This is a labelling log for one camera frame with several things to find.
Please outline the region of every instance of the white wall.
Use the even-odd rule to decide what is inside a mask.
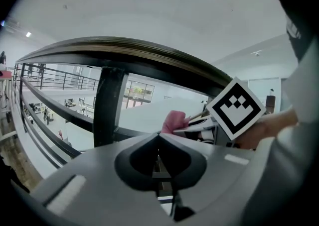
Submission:
[[[93,97],[84,97],[84,103],[90,104],[93,106],[94,97],[95,95]]]
[[[205,95],[202,95],[190,90],[186,90],[184,88],[176,87],[169,83],[164,83],[160,80],[156,80],[153,78],[147,78],[144,76],[130,74],[128,79],[155,86],[153,96],[152,96],[152,103],[163,101],[164,96],[168,96],[172,98],[182,98],[182,99],[187,99],[187,100],[192,100],[197,102],[206,101],[208,99],[208,97]]]
[[[41,48],[41,46],[32,44],[27,39],[27,37],[22,39],[7,31],[1,32],[0,51],[5,51],[6,65],[8,67],[14,67],[16,60]]]
[[[274,113],[279,113],[281,111],[282,90],[280,78],[249,80],[248,88],[262,102],[266,102],[266,97],[268,95],[275,96],[276,100]]]
[[[101,76],[101,69],[91,69],[91,72],[89,75],[90,78],[100,80],[100,76]]]
[[[78,151],[94,148],[93,133],[82,129],[70,122],[65,124],[68,141]]]
[[[83,67],[82,72],[81,72],[81,76],[90,77],[90,73],[91,73],[91,68]]]

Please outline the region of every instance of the black metal railing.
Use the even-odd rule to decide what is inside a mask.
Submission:
[[[22,70],[22,65],[20,67],[20,64],[17,64],[16,67],[18,70]],[[97,90],[99,83],[97,79],[35,64],[26,64],[23,76],[40,90]]]
[[[45,68],[43,66],[45,63],[96,66],[101,67],[102,72],[100,80],[94,80]],[[41,74],[39,76],[36,74],[38,80],[33,80],[34,77],[33,75],[31,77],[31,73],[29,73],[29,77],[27,76],[27,68],[29,69],[31,66],[39,70],[36,71],[36,73]],[[75,89],[96,89],[94,118],[91,119],[76,113],[45,95],[41,90],[47,86],[46,84],[52,82],[47,76],[44,77],[44,70],[55,71],[54,74],[51,74],[54,76],[54,80],[63,80],[59,89],[70,89],[71,76],[75,76],[76,79],[76,82],[72,83]],[[43,145],[45,141],[35,133],[36,131],[26,117],[24,109],[29,112],[43,133],[59,149],[74,158],[80,152],[59,139],[39,118],[35,117],[32,108],[23,97],[23,87],[28,88],[47,107],[67,121],[92,132],[94,146],[101,146],[144,134],[119,127],[121,104],[129,73],[169,82],[206,94],[211,98],[218,95],[231,81],[229,76],[210,64],[165,46],[136,39],[89,37],[62,41],[19,59],[14,71],[14,96],[16,98],[16,93],[18,93],[22,121],[24,124],[27,122],[28,129],[33,132],[39,142]],[[52,149],[48,149],[46,145],[43,147],[61,165],[65,164],[65,160]]]

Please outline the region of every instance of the railing post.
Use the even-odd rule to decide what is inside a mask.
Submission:
[[[84,80],[84,77],[82,77],[81,89],[82,89],[82,85],[83,85],[83,80]]]
[[[15,72],[16,72],[16,63],[14,65],[14,71],[13,71],[13,80],[14,80],[14,77],[15,77]],[[12,91],[14,91],[14,82],[12,82]]]
[[[65,85],[65,78],[66,78],[66,73],[65,73],[65,75],[64,75],[64,80],[63,80],[63,90],[64,90],[64,85]]]
[[[15,73],[14,73],[14,77],[13,77],[13,80],[14,80],[14,88],[13,88],[13,93],[14,93],[14,103],[16,104],[16,101],[15,101],[15,89],[16,89],[16,76],[17,76],[17,71],[18,71],[18,65],[19,64],[16,64],[15,65]]]
[[[103,67],[96,92],[93,118],[94,146],[111,144],[119,125],[128,74],[124,69]]]
[[[43,81],[43,76],[44,76],[44,68],[43,68],[42,76],[41,76],[40,90],[42,90],[42,81]]]
[[[24,116],[23,116],[23,104],[22,104],[22,86],[23,86],[23,76],[24,76],[24,68],[25,68],[25,63],[22,64],[22,69],[21,69],[21,75],[20,75],[20,89],[19,89],[19,98],[20,98],[20,109],[21,109],[21,118],[22,122],[24,124]]]

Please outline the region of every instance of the window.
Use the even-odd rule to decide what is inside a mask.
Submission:
[[[126,82],[121,109],[148,104],[152,100],[155,87],[140,82],[128,80]]]
[[[93,105],[90,103],[85,102],[85,98],[80,98],[79,99],[80,105],[86,106],[88,108],[95,108],[95,97],[93,98]]]

